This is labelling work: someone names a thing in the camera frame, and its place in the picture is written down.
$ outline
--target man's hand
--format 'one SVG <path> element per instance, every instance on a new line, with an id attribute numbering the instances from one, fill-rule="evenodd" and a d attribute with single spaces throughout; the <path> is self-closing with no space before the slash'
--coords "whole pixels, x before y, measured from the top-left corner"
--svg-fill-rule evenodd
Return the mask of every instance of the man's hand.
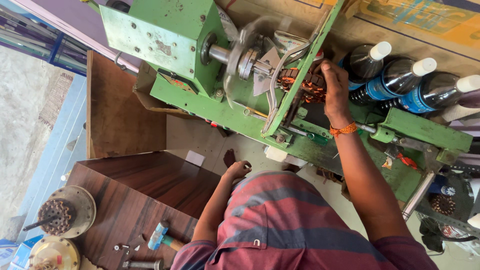
<path id="1" fill-rule="evenodd" d="M 328 59 L 313 62 L 313 74 L 323 74 L 327 83 L 325 115 L 333 128 L 341 129 L 353 122 L 348 109 L 348 72 Z"/>
<path id="2" fill-rule="evenodd" d="M 247 173 L 251 171 L 252 171 L 252 165 L 250 164 L 250 162 L 244 160 L 244 161 L 235 162 L 232 166 L 230 166 L 227 169 L 224 175 L 231 178 L 232 180 L 235 180 L 235 179 L 242 178 L 243 176 L 245 176 Z"/>

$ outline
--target wooden hammer handle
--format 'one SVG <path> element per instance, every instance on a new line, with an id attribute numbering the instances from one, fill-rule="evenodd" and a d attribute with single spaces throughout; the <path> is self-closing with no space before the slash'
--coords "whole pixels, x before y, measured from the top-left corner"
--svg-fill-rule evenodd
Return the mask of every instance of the wooden hammer handle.
<path id="1" fill-rule="evenodd" d="M 163 236 L 162 243 L 168 245 L 169 247 L 175 249 L 176 251 L 179 251 L 185 245 L 179 240 L 168 235 Z"/>

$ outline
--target dark liquid bottle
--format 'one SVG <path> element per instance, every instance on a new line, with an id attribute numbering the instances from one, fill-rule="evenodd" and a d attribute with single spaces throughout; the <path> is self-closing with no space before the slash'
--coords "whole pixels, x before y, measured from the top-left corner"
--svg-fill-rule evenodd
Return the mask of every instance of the dark liquid bottle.
<path id="1" fill-rule="evenodd" d="M 418 88 L 421 77 L 436 67 L 437 62 L 433 58 L 418 62 L 405 58 L 393 60 L 385 66 L 380 76 L 350 92 L 350 100 L 356 105 L 364 106 L 379 100 L 401 97 Z"/>
<path id="2" fill-rule="evenodd" d="M 349 52 L 338 65 L 348 72 L 348 89 L 359 88 L 375 78 L 384 67 L 383 58 L 392 51 L 392 46 L 382 41 L 375 46 L 360 45 Z"/>
<path id="3" fill-rule="evenodd" d="M 442 110 L 455 105 L 463 94 L 479 88 L 480 75 L 471 75 L 460 79 L 455 74 L 435 72 L 425 76 L 417 89 L 398 98 L 398 101 L 389 101 L 380 109 L 388 112 L 389 105 L 398 106 L 396 103 L 399 103 L 402 108 L 412 113 Z"/>

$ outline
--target bolt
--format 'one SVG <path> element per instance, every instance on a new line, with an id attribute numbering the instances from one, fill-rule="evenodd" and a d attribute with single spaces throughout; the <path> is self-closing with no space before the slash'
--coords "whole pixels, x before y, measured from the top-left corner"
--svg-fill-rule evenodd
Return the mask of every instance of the bolt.
<path id="1" fill-rule="evenodd" d="M 276 137 L 276 142 L 278 142 L 279 144 L 283 144 L 285 142 L 285 137 L 283 137 L 283 135 L 278 135 Z"/>
<path id="2" fill-rule="evenodd" d="M 223 97 L 224 91 L 223 89 L 219 88 L 216 90 L 216 96 L 217 97 Z"/>

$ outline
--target cardboard box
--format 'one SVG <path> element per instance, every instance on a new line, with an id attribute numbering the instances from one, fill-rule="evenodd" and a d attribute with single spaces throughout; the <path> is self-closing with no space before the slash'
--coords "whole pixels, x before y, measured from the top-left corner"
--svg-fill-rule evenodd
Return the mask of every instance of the cardboard box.
<path id="1" fill-rule="evenodd" d="M 33 246 L 43 238 L 43 235 L 28 239 L 20 244 L 7 270 L 25 270 L 29 268 L 30 253 Z"/>
<path id="2" fill-rule="evenodd" d="M 336 61 L 359 44 L 385 40 L 392 55 L 432 57 L 438 71 L 480 74 L 480 5 L 455 3 L 473 10 L 430 0 L 347 0 L 324 44 Z"/>
<path id="3" fill-rule="evenodd" d="M 133 92 L 137 95 L 140 103 L 148 110 L 165 112 L 183 119 L 199 120 L 200 118 L 189 115 L 183 110 L 168 105 L 150 95 L 150 91 L 152 91 L 153 84 L 156 80 L 156 74 L 157 72 L 155 69 L 153 69 L 147 62 L 142 61 L 138 70 L 137 81 L 133 86 Z"/>
<path id="4" fill-rule="evenodd" d="M 345 0 L 323 49 L 340 60 L 355 46 L 388 41 L 392 55 L 433 57 L 437 70 L 480 74 L 480 0 Z M 288 32 L 308 38 L 336 0 L 216 0 L 239 28 L 261 15 L 292 20 Z"/>

